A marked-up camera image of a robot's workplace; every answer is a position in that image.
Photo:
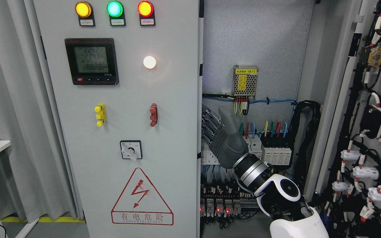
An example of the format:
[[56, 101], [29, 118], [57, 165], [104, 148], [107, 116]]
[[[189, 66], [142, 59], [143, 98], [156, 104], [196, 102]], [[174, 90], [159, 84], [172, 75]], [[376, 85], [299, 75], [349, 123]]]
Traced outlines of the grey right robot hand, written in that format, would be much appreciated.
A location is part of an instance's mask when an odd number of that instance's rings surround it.
[[219, 107], [215, 113], [203, 104], [201, 123], [202, 138], [222, 167], [232, 169], [234, 164], [248, 153], [248, 146], [231, 111]]

